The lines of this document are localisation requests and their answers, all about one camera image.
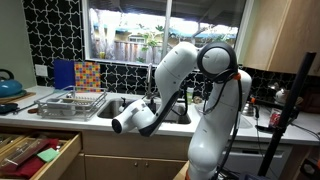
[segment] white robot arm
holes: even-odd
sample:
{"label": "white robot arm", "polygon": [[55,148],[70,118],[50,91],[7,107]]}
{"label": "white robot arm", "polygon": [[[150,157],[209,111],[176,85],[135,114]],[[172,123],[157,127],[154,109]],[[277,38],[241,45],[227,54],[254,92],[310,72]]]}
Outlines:
{"label": "white robot arm", "polygon": [[[182,81],[196,64],[200,72],[214,84],[205,113],[189,146],[188,176],[192,180],[210,179],[214,175],[235,119],[243,108],[243,105],[239,105],[245,104],[250,91],[251,77],[238,70],[236,55],[229,45],[210,43],[198,52],[191,43],[179,43],[155,71],[155,82],[161,97],[161,106],[157,112],[152,113],[140,99],[112,120],[116,133],[126,133],[137,128],[142,136],[153,135],[177,101]],[[238,88],[240,81],[234,79],[235,76],[241,76],[241,92]]]}

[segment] electrical outlet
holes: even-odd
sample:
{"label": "electrical outlet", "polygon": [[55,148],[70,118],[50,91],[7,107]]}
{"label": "electrical outlet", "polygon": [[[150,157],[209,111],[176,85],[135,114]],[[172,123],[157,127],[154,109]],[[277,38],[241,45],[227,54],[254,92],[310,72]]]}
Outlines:
{"label": "electrical outlet", "polygon": [[36,75],[37,76],[48,77],[48,67],[47,66],[39,65],[39,64],[35,64],[34,66],[36,68]]}

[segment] dish rack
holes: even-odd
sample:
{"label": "dish rack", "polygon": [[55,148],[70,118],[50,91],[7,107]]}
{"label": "dish rack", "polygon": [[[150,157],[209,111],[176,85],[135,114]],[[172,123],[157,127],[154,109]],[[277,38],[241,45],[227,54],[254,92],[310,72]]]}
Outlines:
{"label": "dish rack", "polygon": [[106,102],[107,89],[68,86],[35,101],[42,118],[88,121]]}

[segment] black pole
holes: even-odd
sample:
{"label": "black pole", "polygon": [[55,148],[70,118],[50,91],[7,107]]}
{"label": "black pole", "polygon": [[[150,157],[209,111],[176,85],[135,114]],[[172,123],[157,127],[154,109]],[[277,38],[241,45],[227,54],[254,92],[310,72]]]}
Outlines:
{"label": "black pole", "polygon": [[315,56],[316,53],[310,52],[306,53],[306,55],[304,56],[300,69],[295,77],[291,90],[288,94],[288,98],[280,115],[278,126],[275,128],[269,147],[261,163],[258,176],[265,176],[268,172],[269,166],[277,150],[281,137],[283,133],[286,132],[289,116],[293,110],[293,107],[296,104],[297,98],[302,89],[302,85],[304,84],[304,81],[308,75],[309,69],[312,65]]}

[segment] countertop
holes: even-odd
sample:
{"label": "countertop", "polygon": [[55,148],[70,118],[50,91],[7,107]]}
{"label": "countertop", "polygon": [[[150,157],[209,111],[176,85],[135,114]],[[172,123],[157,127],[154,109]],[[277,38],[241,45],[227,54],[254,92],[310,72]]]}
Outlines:
{"label": "countertop", "polygon": [[[52,92],[54,88],[52,87],[42,87],[35,86],[27,89],[28,92],[35,92],[36,95],[26,98],[24,100],[18,101],[20,108],[26,107],[35,100],[44,97]],[[106,96],[107,101],[110,99],[118,99],[121,97],[126,97],[127,99],[139,99],[140,95],[130,95],[130,94],[120,94],[120,93],[108,93]],[[191,104],[188,107],[188,116],[191,119],[191,123],[187,125],[182,124],[170,124],[162,123],[156,134],[158,135],[170,135],[170,136],[187,136],[191,137],[199,123],[201,116],[196,110],[198,105]],[[92,118],[88,121],[83,121],[81,119],[74,120],[59,120],[59,119],[48,119],[42,118],[37,114],[28,114],[27,110],[19,112],[17,115],[12,113],[6,116],[0,116],[0,125],[2,126],[19,126],[19,127],[37,127],[37,128],[50,128],[50,129],[67,129],[74,131],[82,130],[95,130],[95,131],[113,131],[111,127],[111,119],[99,118],[97,114],[102,110],[100,108],[97,113],[95,113]],[[255,125],[257,123],[261,126],[268,126],[270,112],[266,108],[260,108],[260,118],[255,120],[253,117],[241,115],[240,120],[245,122],[245,126],[240,128],[237,134],[236,140],[241,141],[257,141],[258,135],[261,142],[269,142],[272,134],[257,132]],[[298,118],[294,121],[296,125],[302,126],[313,132],[320,132],[320,114],[310,114],[300,112]],[[295,126],[289,125],[285,134],[283,135],[281,142],[285,144],[303,144],[303,145],[319,145],[319,141],[316,137],[308,132],[305,132]]]}

